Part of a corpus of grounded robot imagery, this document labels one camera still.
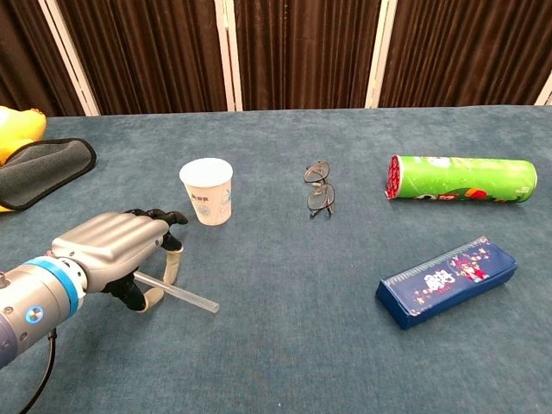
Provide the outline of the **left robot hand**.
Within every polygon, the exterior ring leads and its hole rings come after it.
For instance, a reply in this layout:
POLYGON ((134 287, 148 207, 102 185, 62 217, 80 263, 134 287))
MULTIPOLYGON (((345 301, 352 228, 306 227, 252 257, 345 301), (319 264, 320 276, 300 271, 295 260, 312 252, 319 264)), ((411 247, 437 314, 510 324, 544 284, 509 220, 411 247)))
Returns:
POLYGON ((156 305, 164 292, 159 287, 142 292, 135 284, 134 272, 156 248, 162 248, 166 251, 163 282, 173 284, 184 248, 170 233, 170 227, 187 223, 179 211, 106 212, 57 236, 51 255, 72 260, 83 268, 86 292, 109 293, 132 311, 143 313, 156 305))

